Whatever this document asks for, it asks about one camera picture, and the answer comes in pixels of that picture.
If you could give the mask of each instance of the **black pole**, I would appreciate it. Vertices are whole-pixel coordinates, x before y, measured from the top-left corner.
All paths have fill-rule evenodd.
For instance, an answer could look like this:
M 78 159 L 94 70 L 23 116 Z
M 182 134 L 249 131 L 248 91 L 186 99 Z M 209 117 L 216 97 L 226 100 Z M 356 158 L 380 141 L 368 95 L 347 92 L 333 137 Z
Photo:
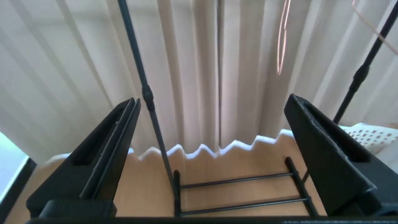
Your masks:
M 163 158 L 164 166 L 166 168 L 167 175 L 169 177 L 170 185 L 172 186 L 174 198 L 179 198 L 177 188 L 175 187 L 175 184 L 174 184 L 174 178 L 172 175 L 172 170 L 170 168 L 169 159 L 167 158 L 166 148 L 164 146 L 159 122 L 157 120 L 157 116 L 156 116 L 156 112 L 155 112 L 154 96 L 152 94 L 152 90 L 150 90 L 150 87 L 148 85 L 147 78 L 145 75 L 144 66 L 142 64 L 141 55 L 140 55 L 139 49 L 138 49 L 136 35 L 134 33 L 134 28 L 133 28 L 132 22 L 131 22 L 129 8 L 127 6 L 126 0 L 118 0 L 118 3 L 119 3 L 120 12 L 121 12 L 121 15 L 123 18 L 124 26 L 126 28 L 127 37 L 129 38 L 131 51 L 134 56 L 134 61 L 136 62 L 139 79 L 141 81 L 142 97 L 145 100 L 145 103 L 147 105 L 147 108 L 148 108 L 148 111 L 150 114 L 150 119 L 152 120 L 152 125 L 154 127 L 156 139 L 159 144 L 160 151 L 162 153 L 162 158 Z
M 382 36 L 383 38 L 386 38 L 387 34 L 391 30 L 391 27 L 394 25 L 397 17 L 398 17 L 398 1 L 394 5 L 394 8 L 392 8 L 392 11 L 391 11 L 389 17 L 387 18 L 386 23 L 384 24 L 383 28 L 381 29 L 380 36 Z M 380 49 L 382 43 L 383 42 L 380 38 L 376 39 L 371 51 L 369 52 L 368 56 L 366 57 L 364 63 L 356 71 L 356 73 L 353 77 L 353 82 L 349 86 L 347 95 L 344 97 L 344 100 L 343 100 L 342 104 L 340 105 L 340 107 L 338 108 L 335 118 L 333 119 L 334 123 L 338 124 L 340 122 L 349 103 L 353 99 L 354 94 L 358 91 L 362 82 L 367 77 L 367 75 L 369 73 L 370 66 L 373 62 L 373 59 L 375 58 L 376 54 L 379 52 L 379 49 Z

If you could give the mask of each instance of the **white curtain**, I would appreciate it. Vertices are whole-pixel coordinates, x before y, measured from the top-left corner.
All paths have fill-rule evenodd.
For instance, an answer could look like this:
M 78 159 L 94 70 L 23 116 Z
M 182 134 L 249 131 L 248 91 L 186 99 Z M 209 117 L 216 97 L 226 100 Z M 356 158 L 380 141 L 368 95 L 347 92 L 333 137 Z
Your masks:
M 378 30 L 395 1 L 357 1 Z M 289 94 L 332 118 L 376 35 L 350 0 L 128 1 L 166 148 L 216 151 L 288 128 Z M 387 40 L 398 46 L 397 24 Z M 342 124 L 398 121 L 397 57 L 383 46 Z M 0 1 L 0 131 L 36 162 L 71 152 L 141 84 L 117 1 Z M 132 147 L 157 147 L 143 105 Z

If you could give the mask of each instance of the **beige wall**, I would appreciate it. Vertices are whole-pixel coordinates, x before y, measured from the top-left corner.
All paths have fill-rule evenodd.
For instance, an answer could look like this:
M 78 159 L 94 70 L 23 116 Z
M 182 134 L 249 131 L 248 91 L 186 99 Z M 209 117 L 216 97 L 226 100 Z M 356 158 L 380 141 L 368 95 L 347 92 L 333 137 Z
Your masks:
M 378 29 L 393 4 L 357 2 Z M 166 148 L 275 137 L 290 93 L 334 116 L 376 36 L 350 1 L 291 4 L 278 76 L 283 1 L 129 1 Z M 343 124 L 398 121 L 396 66 L 382 47 Z M 117 1 L 0 2 L 0 131 L 35 161 L 72 151 L 129 97 L 141 84 Z M 143 106 L 132 146 L 156 145 Z

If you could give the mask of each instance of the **curtain fold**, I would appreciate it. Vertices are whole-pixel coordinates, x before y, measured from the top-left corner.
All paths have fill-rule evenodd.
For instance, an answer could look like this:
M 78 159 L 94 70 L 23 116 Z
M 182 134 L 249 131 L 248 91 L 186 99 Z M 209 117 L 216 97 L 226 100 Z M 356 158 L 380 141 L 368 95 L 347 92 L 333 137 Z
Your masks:
M 167 149 L 274 138 L 289 128 L 291 93 L 335 115 L 376 35 L 351 1 L 291 1 L 278 75 L 284 3 L 128 1 Z M 356 7 L 380 30 L 394 3 Z M 397 26 L 387 37 L 395 47 Z M 397 56 L 383 46 L 341 123 L 398 122 L 396 70 Z M 142 98 L 117 1 L 1 1 L 0 85 L 0 131 L 27 155 L 41 163 L 74 150 L 119 102 Z M 151 146 L 143 106 L 132 147 L 141 154 Z

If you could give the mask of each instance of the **horizontal bar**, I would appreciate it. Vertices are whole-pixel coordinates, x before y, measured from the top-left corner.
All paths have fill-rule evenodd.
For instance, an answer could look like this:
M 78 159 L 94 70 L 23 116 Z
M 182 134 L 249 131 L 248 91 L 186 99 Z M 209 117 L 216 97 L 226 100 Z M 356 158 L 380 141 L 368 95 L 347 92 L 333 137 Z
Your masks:
M 248 181 L 248 180 L 260 180 L 260 179 L 269 179 L 269 178 L 276 178 L 276 177 L 286 177 L 286 176 L 291 176 L 293 173 L 283 173 L 283 174 L 271 174 L 271 175 L 261 175 L 257 177 L 243 177 L 243 178 L 237 178 L 237 179 L 230 179 L 230 180 L 220 180 L 220 181 L 212 181 L 212 182 L 205 182 L 205 183 L 199 183 L 199 184 L 186 184 L 186 185 L 181 185 L 180 189 L 188 189 L 188 188 L 194 188 L 194 187 L 205 187 L 205 186 L 211 186 L 211 185 L 220 185 L 220 184 L 230 184 L 230 183 L 237 183 L 237 182 L 243 182 L 243 181 Z
M 253 207 L 266 206 L 266 205 L 278 205 L 278 204 L 282 204 L 282 203 L 303 202 L 306 200 L 307 200 L 306 198 L 293 198 L 293 199 L 287 199 L 287 200 L 277 200 L 277 201 L 273 201 L 273 202 L 259 202 L 259 203 L 250 203 L 250 204 L 246 204 L 246 205 L 234 205 L 234 206 L 219 207 L 219 208 L 192 210 L 192 211 L 188 211 L 188 212 L 181 212 L 180 216 L 196 215 L 196 214 L 210 213 L 210 212 L 221 212 L 221 211 L 235 210 L 235 209 L 241 209 L 241 208 L 253 208 Z

